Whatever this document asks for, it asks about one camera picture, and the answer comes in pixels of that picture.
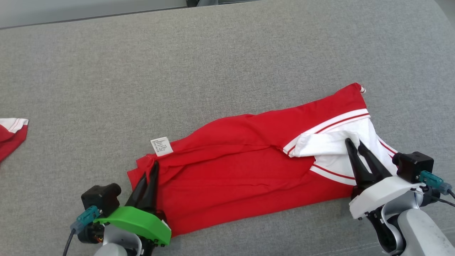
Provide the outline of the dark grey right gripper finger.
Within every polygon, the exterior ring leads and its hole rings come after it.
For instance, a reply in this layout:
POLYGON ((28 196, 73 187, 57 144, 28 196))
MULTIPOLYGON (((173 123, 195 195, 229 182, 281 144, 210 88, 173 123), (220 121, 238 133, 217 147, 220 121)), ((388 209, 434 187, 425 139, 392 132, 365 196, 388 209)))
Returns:
POLYGON ((374 176, 369 172, 359 157, 357 147, 350 138, 346 138, 346 149, 353 170, 357 189, 366 189, 374 183, 374 176))
POLYGON ((366 167, 362 165, 362 170, 360 171, 362 181, 368 181, 368 182, 380 182, 384 178, 392 177, 392 174, 389 172, 389 170, 385 167, 385 165, 380 162, 380 160, 371 152, 365 144, 360 141, 360 145, 358 147, 358 153, 362 157, 364 157, 369 170, 369 172, 366 167))

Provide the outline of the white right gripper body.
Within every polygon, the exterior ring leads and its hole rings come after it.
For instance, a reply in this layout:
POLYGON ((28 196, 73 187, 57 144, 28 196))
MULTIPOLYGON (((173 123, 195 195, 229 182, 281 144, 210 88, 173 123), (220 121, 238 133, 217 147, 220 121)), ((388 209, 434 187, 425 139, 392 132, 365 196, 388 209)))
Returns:
POLYGON ((352 199, 349 203, 349 210, 353 219, 359 219, 365 217, 370 211, 411 191, 411 188, 419 188, 424 185, 422 182, 408 182, 399 176, 387 177, 352 199))

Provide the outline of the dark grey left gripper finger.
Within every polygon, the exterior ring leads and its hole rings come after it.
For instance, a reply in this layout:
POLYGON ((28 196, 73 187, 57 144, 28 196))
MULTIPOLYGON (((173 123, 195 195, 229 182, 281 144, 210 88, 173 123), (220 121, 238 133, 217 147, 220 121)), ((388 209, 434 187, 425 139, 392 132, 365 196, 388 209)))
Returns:
POLYGON ((155 161, 148 173, 142 176, 137 188, 141 185, 141 196, 138 199, 136 207, 151 214, 157 212, 157 191, 158 191, 158 174, 159 162, 155 161))
POLYGON ((135 186, 135 189, 133 189, 132 194, 128 198, 125 206, 137 207, 139 202, 142 200, 147 187, 148 182, 146 174, 143 174, 138 184, 135 186))

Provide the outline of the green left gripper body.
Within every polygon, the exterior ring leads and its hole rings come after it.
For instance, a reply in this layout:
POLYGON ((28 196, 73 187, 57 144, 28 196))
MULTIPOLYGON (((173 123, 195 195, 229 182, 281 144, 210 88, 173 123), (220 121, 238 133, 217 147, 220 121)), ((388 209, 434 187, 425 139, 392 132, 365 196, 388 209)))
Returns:
POLYGON ((151 256, 156 247, 168 246, 172 236, 164 220, 130 206, 96 222, 104 226, 104 234, 94 256, 151 256))

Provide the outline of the red white basketball jersey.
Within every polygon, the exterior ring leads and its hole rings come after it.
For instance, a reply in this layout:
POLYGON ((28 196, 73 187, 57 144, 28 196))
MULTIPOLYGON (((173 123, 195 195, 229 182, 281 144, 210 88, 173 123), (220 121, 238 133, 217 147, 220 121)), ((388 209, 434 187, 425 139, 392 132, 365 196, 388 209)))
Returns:
POLYGON ((300 106, 221 118, 147 154, 132 188, 159 164, 158 208, 172 236, 346 198, 356 184, 345 139, 362 142, 392 175, 396 151, 377 135, 353 83, 300 106))

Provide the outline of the red white basketball shorts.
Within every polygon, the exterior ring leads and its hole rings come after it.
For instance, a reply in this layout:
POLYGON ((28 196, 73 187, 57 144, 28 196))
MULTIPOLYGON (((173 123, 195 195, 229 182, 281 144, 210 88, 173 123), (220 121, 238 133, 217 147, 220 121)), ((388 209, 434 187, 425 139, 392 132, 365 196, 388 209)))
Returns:
POLYGON ((28 119, 0 118, 0 163, 26 140, 28 119))

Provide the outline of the dark grey floor object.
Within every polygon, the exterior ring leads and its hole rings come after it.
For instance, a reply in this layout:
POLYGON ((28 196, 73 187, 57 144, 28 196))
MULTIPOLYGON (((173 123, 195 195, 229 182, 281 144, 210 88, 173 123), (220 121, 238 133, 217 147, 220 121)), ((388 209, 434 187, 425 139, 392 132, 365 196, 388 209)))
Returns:
POLYGON ((210 6, 210 5, 226 5, 226 4, 236 4, 236 3, 243 3, 243 2, 252 2, 252 1, 260 1, 260 0, 185 0, 187 7, 202 7, 202 6, 210 6))

